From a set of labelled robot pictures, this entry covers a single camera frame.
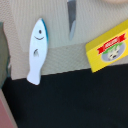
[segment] cartoon character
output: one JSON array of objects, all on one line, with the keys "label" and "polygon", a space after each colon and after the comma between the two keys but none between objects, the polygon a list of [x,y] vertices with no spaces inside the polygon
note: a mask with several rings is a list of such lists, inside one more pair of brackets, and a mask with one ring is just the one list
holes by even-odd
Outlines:
[{"label": "cartoon character", "polygon": [[39,19],[33,29],[29,50],[30,72],[27,80],[35,85],[40,83],[41,68],[48,51],[48,34],[45,23]]},{"label": "cartoon character", "polygon": [[108,52],[108,59],[109,59],[109,61],[113,60],[118,55],[119,50],[120,50],[120,46],[118,45],[117,47],[115,46],[113,49],[111,49]]}]

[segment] black fabric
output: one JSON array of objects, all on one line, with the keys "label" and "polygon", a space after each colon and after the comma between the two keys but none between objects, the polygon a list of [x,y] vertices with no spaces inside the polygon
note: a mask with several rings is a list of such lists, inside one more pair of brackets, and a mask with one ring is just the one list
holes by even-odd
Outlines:
[{"label": "black fabric", "polygon": [[3,92],[19,128],[128,128],[128,65],[8,78]]}]

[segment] yellow box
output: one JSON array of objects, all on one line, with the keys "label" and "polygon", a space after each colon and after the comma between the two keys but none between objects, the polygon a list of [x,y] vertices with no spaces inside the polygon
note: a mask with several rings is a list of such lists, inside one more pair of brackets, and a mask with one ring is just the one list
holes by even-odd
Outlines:
[{"label": "yellow box", "polygon": [[104,33],[86,46],[92,72],[128,55],[128,20]]}]

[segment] white fish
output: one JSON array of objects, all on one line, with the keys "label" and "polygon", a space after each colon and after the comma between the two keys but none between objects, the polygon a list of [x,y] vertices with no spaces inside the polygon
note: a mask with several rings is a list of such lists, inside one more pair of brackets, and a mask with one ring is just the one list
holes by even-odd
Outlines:
[{"label": "white fish", "polygon": [[47,51],[48,33],[43,19],[39,19],[33,29],[29,49],[30,72],[27,80],[32,84],[40,84],[41,68],[45,62]]}]

